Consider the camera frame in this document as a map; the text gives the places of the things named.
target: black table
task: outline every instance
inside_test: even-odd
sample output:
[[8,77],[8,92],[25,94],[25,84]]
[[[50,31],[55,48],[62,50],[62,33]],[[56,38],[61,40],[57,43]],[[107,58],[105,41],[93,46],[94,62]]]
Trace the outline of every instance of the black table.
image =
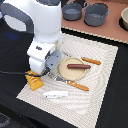
[[[62,32],[118,47],[96,128],[128,128],[128,44],[66,29],[62,29]],[[0,71],[26,72],[30,70],[27,49],[33,36],[33,34],[16,32],[0,20]],[[76,128],[17,99],[17,95],[26,83],[24,75],[0,73],[0,112],[14,118],[18,117],[13,112],[19,113],[50,128]]]

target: toy sausage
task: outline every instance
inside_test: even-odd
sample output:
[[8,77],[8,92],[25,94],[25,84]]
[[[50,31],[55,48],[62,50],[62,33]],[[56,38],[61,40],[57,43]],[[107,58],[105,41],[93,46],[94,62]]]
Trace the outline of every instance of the toy sausage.
[[68,68],[73,68],[73,69],[90,69],[90,65],[85,65],[85,64],[68,64]]

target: striped cloth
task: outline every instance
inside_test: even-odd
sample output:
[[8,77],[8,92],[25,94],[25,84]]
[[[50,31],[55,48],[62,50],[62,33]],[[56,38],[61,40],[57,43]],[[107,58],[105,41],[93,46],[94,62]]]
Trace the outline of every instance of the striped cloth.
[[[56,82],[46,75],[41,77],[43,87],[32,91],[27,83],[17,98],[78,128],[95,128],[118,48],[63,33],[63,41],[58,49],[74,57],[83,56],[101,61],[101,65],[85,62],[91,65],[91,69],[83,79],[75,81],[87,86],[89,91],[85,92],[66,83]],[[60,61],[64,58],[66,56],[62,54]],[[52,70],[56,75],[60,75],[58,66],[59,63]],[[58,99],[44,98],[43,93],[48,91],[68,91],[69,96]]]

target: black cable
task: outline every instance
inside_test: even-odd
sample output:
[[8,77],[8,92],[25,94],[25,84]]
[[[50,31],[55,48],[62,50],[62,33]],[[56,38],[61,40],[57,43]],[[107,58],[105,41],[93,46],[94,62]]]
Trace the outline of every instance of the black cable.
[[28,75],[28,76],[34,76],[34,77],[41,77],[41,76],[44,75],[44,74],[42,74],[42,75],[34,75],[34,74],[22,73],[22,72],[3,72],[3,71],[0,71],[0,73],[11,74],[11,75]]

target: pot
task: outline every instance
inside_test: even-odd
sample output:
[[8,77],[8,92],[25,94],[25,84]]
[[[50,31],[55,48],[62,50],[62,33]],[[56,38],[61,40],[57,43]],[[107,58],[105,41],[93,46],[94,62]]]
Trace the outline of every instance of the pot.
[[75,21],[81,18],[82,16],[82,6],[77,3],[70,1],[69,4],[66,4],[62,8],[63,18],[68,21]]
[[124,27],[128,30],[128,7],[122,11],[121,17],[123,19]]
[[108,12],[108,8],[100,4],[91,5],[89,2],[85,2],[84,7],[84,22],[90,26],[100,26],[104,24],[106,16],[111,12]]

